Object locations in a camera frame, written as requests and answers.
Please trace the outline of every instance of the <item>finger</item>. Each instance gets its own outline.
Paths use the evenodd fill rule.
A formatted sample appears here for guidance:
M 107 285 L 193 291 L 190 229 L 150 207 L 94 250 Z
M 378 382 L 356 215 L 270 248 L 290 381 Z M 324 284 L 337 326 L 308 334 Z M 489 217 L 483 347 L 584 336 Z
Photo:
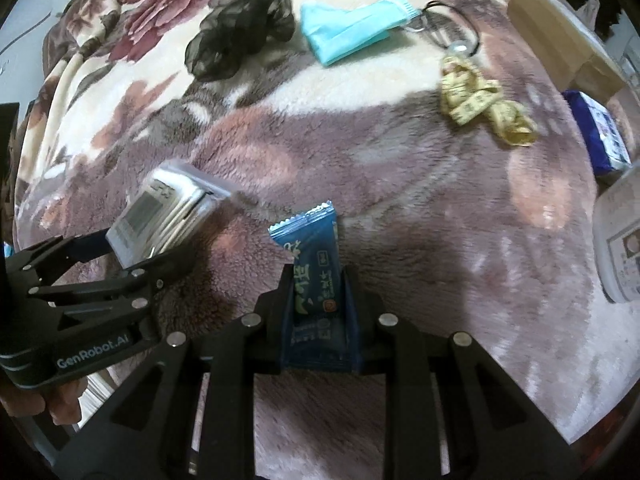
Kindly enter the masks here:
M 39 393 L 19 390 L 4 374 L 2 376 L 0 401 L 9 416 L 30 416 L 44 411 L 45 402 Z
M 66 424 L 77 424 L 82 418 L 82 411 L 80 410 L 80 403 L 78 400 L 67 404 L 66 402 L 59 402 L 48 404 L 49 413 L 53 419 L 53 423 L 56 426 Z
M 76 402 L 76 399 L 80 397 L 88 386 L 88 380 L 86 377 L 79 379 L 77 381 L 72 381 L 67 384 L 63 384 L 58 387 L 58 395 L 66 402 L 67 404 L 72 404 Z

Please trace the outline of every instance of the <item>cardboard box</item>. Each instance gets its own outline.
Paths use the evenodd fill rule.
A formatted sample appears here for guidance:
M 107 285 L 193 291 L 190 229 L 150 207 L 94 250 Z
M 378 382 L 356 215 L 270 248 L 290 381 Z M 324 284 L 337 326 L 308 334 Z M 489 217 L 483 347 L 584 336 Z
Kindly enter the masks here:
M 602 42 L 562 2 L 509 0 L 507 14 L 559 91 L 606 104 L 625 85 Z

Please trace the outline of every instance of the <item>black plastic bag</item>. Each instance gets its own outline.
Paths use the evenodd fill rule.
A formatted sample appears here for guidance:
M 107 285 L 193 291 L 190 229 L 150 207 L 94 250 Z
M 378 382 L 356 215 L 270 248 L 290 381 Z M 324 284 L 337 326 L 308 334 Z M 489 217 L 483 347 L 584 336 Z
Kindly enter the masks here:
M 233 77 L 242 60 L 260 52 L 267 38 L 289 41 L 296 22 L 291 0 L 235 0 L 210 13 L 200 28 L 184 63 L 198 81 L 211 82 Z

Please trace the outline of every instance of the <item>fleece blanket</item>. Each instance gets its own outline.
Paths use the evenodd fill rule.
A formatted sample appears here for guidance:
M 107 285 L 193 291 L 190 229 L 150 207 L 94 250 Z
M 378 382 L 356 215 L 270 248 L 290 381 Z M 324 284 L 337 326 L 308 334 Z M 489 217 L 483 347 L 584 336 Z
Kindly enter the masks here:
M 196 268 L 162 295 L 166 332 L 197 335 L 252 310 L 290 262 L 268 225 L 331 199 L 342 263 L 389 310 L 425 332 L 471 333 L 569 441 L 613 408 L 638 376 L 640 303 L 604 297 L 586 149 L 506 1 L 443 0 L 478 24 L 476 63 L 538 124 L 530 148 L 499 144 L 483 120 L 455 127 L 441 115 L 443 52 L 426 34 L 395 30 L 323 68 L 298 29 L 232 78 L 199 83 L 185 48 L 228 1 L 71 4 L 47 37 L 48 75 L 28 118 L 19 247 L 109 226 L 147 172 L 181 158 L 242 186 L 255 205 L 229 204 L 200 232 Z M 292 0 L 297 18 L 304 1 Z M 68 279 L 113 268 L 102 258 Z M 117 367 L 117 379 L 136 362 Z M 257 378 L 258 474 L 378 478 L 383 399 L 380 378 Z

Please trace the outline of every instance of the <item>pink blanket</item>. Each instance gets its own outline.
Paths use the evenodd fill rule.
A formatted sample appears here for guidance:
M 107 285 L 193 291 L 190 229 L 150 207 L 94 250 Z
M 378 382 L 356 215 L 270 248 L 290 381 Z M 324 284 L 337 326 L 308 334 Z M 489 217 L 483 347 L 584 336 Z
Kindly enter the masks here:
M 270 222 L 331 199 L 342 262 L 389 310 L 426 332 L 467 330 L 568 440 L 604 416 L 638 375 L 640 304 L 603 295 L 588 156 L 505 0 L 444 1 L 478 24 L 476 62 L 538 124 L 530 148 L 499 144 L 483 120 L 459 128 L 441 115 L 443 53 L 423 34 L 393 31 L 327 69 L 297 31 L 233 78 L 198 83 L 184 50 L 219 1 L 72 4 L 47 38 L 50 73 L 22 150 L 20 247 L 109 226 L 168 158 L 235 181 L 259 205 L 230 205 L 209 222 L 195 270 L 158 309 L 165 331 L 195 335 L 276 286 L 289 255 L 270 240 Z M 304 1 L 293 0 L 297 17 Z M 319 1 L 353 9 L 377 0 Z M 69 279 L 111 270 L 99 260 Z M 380 379 L 258 378 L 258 474 L 379 477 L 383 395 Z

